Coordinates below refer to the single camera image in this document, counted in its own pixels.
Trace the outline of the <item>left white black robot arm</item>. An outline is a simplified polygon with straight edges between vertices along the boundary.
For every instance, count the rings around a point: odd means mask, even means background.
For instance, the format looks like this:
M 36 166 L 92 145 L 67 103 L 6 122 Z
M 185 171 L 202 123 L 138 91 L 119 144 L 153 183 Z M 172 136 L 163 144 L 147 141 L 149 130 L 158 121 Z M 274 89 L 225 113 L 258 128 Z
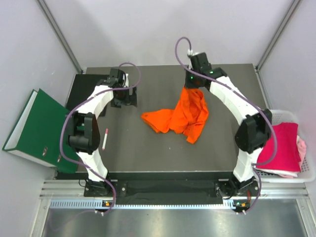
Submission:
M 105 145 L 106 139 L 101 139 L 97 123 L 107 105 L 137 106 L 137 87 L 129 85 L 128 75 L 121 69 L 112 68 L 105 79 L 98 81 L 87 100 L 67 116 L 66 144 L 76 152 L 88 173 L 86 197 L 105 197 L 112 193 L 108 170 L 99 152 L 99 145 Z

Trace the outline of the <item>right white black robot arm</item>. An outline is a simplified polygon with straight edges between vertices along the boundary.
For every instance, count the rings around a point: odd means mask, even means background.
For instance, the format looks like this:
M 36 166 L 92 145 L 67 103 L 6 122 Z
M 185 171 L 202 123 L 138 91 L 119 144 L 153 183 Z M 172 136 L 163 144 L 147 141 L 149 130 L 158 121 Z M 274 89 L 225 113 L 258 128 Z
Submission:
M 235 134 L 237 164 L 228 181 L 218 185 L 218 194 L 226 199 L 243 195 L 254 182 L 253 165 L 271 137 L 272 113 L 252 106 L 223 69 L 212 68 L 206 53 L 190 49 L 188 58 L 191 62 L 186 71 L 185 87 L 205 87 L 228 108 L 239 125 Z

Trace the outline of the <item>orange t shirt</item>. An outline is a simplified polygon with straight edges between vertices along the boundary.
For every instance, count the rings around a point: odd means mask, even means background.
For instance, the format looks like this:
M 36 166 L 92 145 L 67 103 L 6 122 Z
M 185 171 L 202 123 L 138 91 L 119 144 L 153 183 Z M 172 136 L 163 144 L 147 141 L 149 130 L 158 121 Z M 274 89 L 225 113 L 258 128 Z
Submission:
M 156 133 L 173 131 L 185 135 L 186 141 L 194 144 L 200 137 L 208 116 L 204 93 L 200 89 L 183 88 L 174 109 L 145 112 L 141 119 Z

